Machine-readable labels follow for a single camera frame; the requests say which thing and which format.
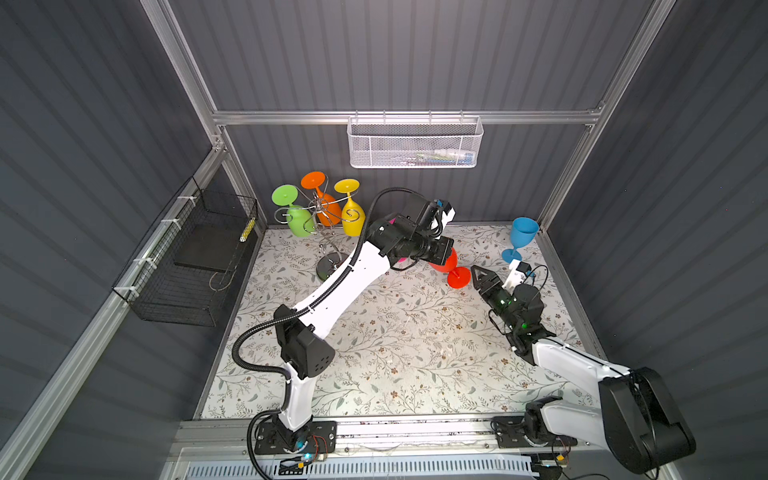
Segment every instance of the floral tablecloth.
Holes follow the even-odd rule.
[[[444,234],[455,241],[459,265],[504,272],[501,251],[510,247],[509,228],[447,227]],[[334,241],[348,253],[356,239],[339,234]],[[321,243],[320,235],[266,232],[202,418],[248,417],[280,405],[282,377],[242,370],[232,361],[231,345],[246,329],[271,319],[281,303],[293,306],[320,285],[315,264],[323,255]],[[532,266],[543,264],[535,241],[520,251]],[[576,386],[512,353],[471,283],[454,290],[445,279],[421,262],[402,273],[390,270],[366,289],[326,339],[336,358],[318,380],[315,415],[513,412],[553,393],[593,404]],[[581,348],[552,278],[541,297],[542,323]],[[241,354],[249,362],[282,364],[274,329],[251,337]]]

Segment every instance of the gray wall panel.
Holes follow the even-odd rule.
[[[210,144],[136,1],[0,3],[0,78],[3,445]],[[129,316],[27,478],[153,478],[221,334]]]
[[[766,17],[765,1],[678,2],[551,227],[606,353],[679,402],[686,478],[762,475]]]
[[[650,2],[171,2],[221,110],[595,107]]]
[[[259,198],[270,199],[282,184],[300,185],[314,170],[333,183],[360,180],[357,201],[365,208],[387,187],[407,187],[430,198],[449,200],[456,220],[512,220],[537,217],[584,128],[579,125],[489,125],[478,166],[467,169],[357,169],[349,165],[349,145],[343,126],[231,126],[228,131]],[[391,194],[379,205],[382,213],[402,206]],[[267,204],[266,214],[277,206]]]

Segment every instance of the metal wire stand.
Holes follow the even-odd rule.
[[[325,197],[326,191],[328,189],[328,178],[326,178],[326,182],[323,185],[323,196]],[[346,258],[349,256],[347,253],[343,253],[339,247],[333,242],[333,237],[336,235],[336,225],[331,223],[330,227],[326,227],[323,222],[319,221],[319,216],[324,215],[327,219],[338,219],[341,222],[354,222],[360,218],[360,214],[357,210],[348,210],[347,213],[353,217],[350,219],[341,218],[338,215],[335,215],[333,212],[331,212],[328,208],[329,205],[332,204],[339,204],[341,202],[347,201],[347,197],[344,197],[340,200],[334,200],[333,202],[329,202],[326,200],[323,200],[320,196],[317,195],[317,193],[314,193],[312,197],[307,196],[304,192],[299,190],[299,192],[307,199],[309,202],[309,205],[307,207],[301,207],[301,210],[308,210],[312,215],[311,217],[304,222],[303,228],[304,231],[307,233],[310,233],[312,235],[320,235],[323,237],[323,239],[333,248],[333,252],[326,253],[326,246],[325,244],[320,244],[320,251],[323,253],[323,257],[318,260],[315,272],[317,273],[318,278],[320,278],[322,281],[325,281],[328,279],[329,276],[335,272],[339,266],[346,260]],[[357,192],[351,193],[349,196],[353,197]],[[288,212],[289,208],[292,207],[281,207],[275,210],[275,221],[282,224],[288,224],[292,217]],[[278,217],[278,214],[282,215],[285,220],[281,220]],[[314,225],[314,230],[311,230],[310,228],[307,228],[309,225],[309,222],[312,221]]]

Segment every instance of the white mesh basket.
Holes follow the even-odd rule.
[[[479,117],[387,115],[378,122],[350,117],[346,133],[354,168],[472,168],[483,130]]]

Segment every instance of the plastic wine glass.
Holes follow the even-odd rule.
[[[288,207],[286,215],[290,218],[288,220],[288,227],[297,237],[308,237],[315,231],[315,223],[311,220],[312,214],[293,202],[299,197],[299,189],[293,185],[280,185],[272,192],[272,201],[276,205],[281,207]]]
[[[472,272],[466,266],[456,266],[457,264],[458,255],[456,255],[455,248],[451,249],[451,256],[445,261],[445,265],[430,263],[435,270],[448,274],[448,285],[451,288],[459,289],[469,285],[469,280],[472,279]]]
[[[360,188],[360,182],[354,178],[345,178],[339,180],[333,189],[340,194],[346,194],[346,204],[342,209],[341,219],[344,233],[350,237],[359,237],[362,230],[362,224],[366,221],[366,214],[362,207],[352,200],[352,192]]]
[[[518,217],[512,222],[512,232],[509,233],[509,241],[514,248],[508,248],[502,252],[502,259],[506,263],[512,263],[513,260],[523,260],[523,256],[518,252],[518,248],[525,247],[538,233],[538,223],[528,217]]]
[[[320,186],[323,185],[325,181],[326,175],[323,172],[309,172],[301,179],[301,186],[307,190],[315,189],[317,197],[320,199],[320,205],[322,205],[323,209],[327,210],[327,212],[319,212],[317,218],[319,218],[320,223],[326,227],[330,227],[341,221],[341,207],[339,204],[333,203],[336,201],[335,198],[320,190]]]

